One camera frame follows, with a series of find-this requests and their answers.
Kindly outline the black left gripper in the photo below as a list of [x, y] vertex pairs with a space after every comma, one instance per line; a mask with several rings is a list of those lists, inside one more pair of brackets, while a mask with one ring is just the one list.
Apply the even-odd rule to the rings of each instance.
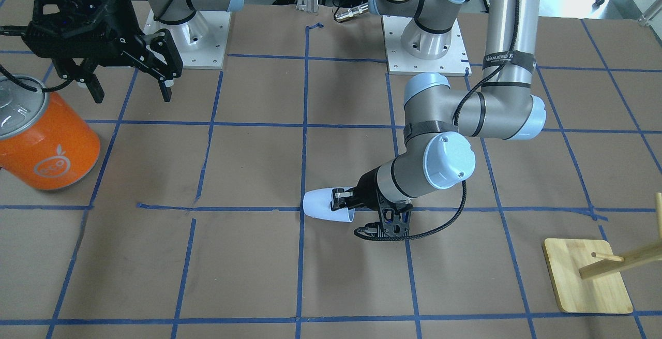
[[386, 200], [378, 188], [378, 170], [379, 167], [366, 172], [355, 187], [333, 188], [329, 204], [331, 211], [355, 208], [379, 210]]

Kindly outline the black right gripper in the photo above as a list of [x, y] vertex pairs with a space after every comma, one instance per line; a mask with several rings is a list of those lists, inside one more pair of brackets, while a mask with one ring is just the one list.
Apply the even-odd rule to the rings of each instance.
[[151, 75], [165, 102], [184, 69], [172, 33], [144, 34], [131, 0], [35, 0], [23, 40], [37, 56], [52, 59], [60, 79], [83, 84], [97, 104], [104, 99], [98, 65], [134, 66]]

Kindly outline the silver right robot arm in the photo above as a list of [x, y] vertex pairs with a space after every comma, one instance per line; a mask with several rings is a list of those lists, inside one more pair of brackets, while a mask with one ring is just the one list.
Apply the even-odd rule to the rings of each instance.
[[202, 12], [239, 11], [244, 0], [147, 1], [161, 24], [154, 33], [141, 29], [131, 0], [35, 0], [31, 22], [2, 33], [21, 37], [52, 61], [60, 79], [86, 86], [96, 103], [104, 98], [97, 66], [131, 66], [151, 75], [168, 102], [184, 69], [182, 53], [210, 38]]

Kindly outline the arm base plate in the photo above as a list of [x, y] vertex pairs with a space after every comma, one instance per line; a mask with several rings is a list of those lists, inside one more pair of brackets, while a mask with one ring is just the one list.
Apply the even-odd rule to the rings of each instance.
[[426, 32], [406, 17], [383, 16], [382, 26], [390, 74], [437, 72], [463, 77], [472, 73], [457, 20], [442, 34]]
[[153, 11], [150, 11], [144, 32], [155, 33], [161, 28], [170, 30], [184, 68], [222, 70], [231, 17], [231, 12], [198, 11], [186, 23], [166, 25], [155, 21]]

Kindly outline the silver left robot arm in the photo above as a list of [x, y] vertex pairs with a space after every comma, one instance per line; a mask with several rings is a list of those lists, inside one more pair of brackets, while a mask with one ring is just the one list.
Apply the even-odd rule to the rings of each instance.
[[[543, 101], [531, 94], [536, 67], [540, 0], [492, 0], [483, 77], [470, 91], [451, 89], [446, 77], [426, 72], [405, 86], [405, 152], [364, 174], [352, 188], [334, 189], [331, 209], [367, 207], [380, 198], [401, 203], [450, 188], [475, 169], [468, 137], [526, 140], [546, 120]], [[369, 0], [378, 15], [411, 18], [404, 43], [450, 36], [465, 0]]]

